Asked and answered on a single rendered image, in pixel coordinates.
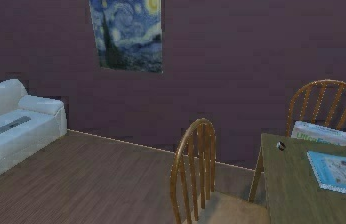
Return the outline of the white box with green print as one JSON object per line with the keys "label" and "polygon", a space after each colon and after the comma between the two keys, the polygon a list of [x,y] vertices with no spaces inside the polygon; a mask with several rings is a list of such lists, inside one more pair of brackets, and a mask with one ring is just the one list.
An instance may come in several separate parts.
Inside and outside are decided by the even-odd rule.
{"label": "white box with green print", "polygon": [[291,137],[317,143],[346,146],[346,132],[304,121],[295,122]]}

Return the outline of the olive wooden table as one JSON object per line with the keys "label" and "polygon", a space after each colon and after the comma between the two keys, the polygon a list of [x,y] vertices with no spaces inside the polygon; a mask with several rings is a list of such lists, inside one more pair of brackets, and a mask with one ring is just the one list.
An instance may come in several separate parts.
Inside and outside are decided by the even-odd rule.
{"label": "olive wooden table", "polygon": [[[276,145],[286,146],[280,151]],[[307,152],[346,157],[346,147],[263,133],[249,194],[253,201],[258,180],[265,180],[270,224],[346,224],[346,194],[318,185]]]}

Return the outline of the grey remote control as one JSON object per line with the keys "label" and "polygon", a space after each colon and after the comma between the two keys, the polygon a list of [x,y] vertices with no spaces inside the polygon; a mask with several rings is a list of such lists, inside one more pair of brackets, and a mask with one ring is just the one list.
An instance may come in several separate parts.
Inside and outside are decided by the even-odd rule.
{"label": "grey remote control", "polygon": [[1,127],[0,127],[0,134],[1,134],[1,133],[4,133],[4,132],[6,132],[6,131],[8,131],[8,130],[14,128],[14,127],[17,127],[17,126],[19,126],[19,125],[21,125],[21,124],[23,124],[23,123],[26,123],[26,122],[28,122],[28,121],[30,121],[30,120],[31,120],[31,118],[28,117],[28,116],[20,117],[20,118],[18,118],[18,119],[16,119],[16,120],[14,120],[14,121],[12,121],[12,122],[10,122],[10,123],[4,125],[4,126],[1,126]]}

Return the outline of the blue book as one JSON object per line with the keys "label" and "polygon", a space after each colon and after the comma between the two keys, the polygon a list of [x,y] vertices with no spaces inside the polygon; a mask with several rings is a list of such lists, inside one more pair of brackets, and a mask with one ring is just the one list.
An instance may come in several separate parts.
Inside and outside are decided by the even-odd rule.
{"label": "blue book", "polygon": [[346,157],[308,151],[307,158],[321,189],[346,194]]}

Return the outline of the brown wooden chair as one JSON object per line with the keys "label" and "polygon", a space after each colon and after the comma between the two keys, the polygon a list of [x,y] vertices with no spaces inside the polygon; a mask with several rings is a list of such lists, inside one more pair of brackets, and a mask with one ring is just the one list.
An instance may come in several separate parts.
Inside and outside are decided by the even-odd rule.
{"label": "brown wooden chair", "polygon": [[289,102],[286,136],[291,135],[296,121],[346,132],[346,82],[323,79],[299,88]]}
{"label": "brown wooden chair", "polygon": [[215,190],[216,133],[195,120],[175,151],[170,173],[174,224],[270,224],[268,210]]}

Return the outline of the blue starry night painting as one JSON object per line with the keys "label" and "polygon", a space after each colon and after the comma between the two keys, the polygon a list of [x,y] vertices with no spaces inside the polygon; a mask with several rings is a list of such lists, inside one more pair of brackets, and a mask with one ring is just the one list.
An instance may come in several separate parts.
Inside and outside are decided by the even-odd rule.
{"label": "blue starry night painting", "polygon": [[89,0],[102,68],[162,73],[162,0]]}

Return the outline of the white sofa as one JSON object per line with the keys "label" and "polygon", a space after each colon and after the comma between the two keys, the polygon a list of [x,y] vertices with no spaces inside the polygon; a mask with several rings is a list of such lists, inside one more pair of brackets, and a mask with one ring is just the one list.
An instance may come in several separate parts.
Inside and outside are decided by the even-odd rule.
{"label": "white sofa", "polygon": [[0,127],[30,121],[0,134],[0,175],[67,133],[64,103],[30,95],[17,79],[0,82]]}

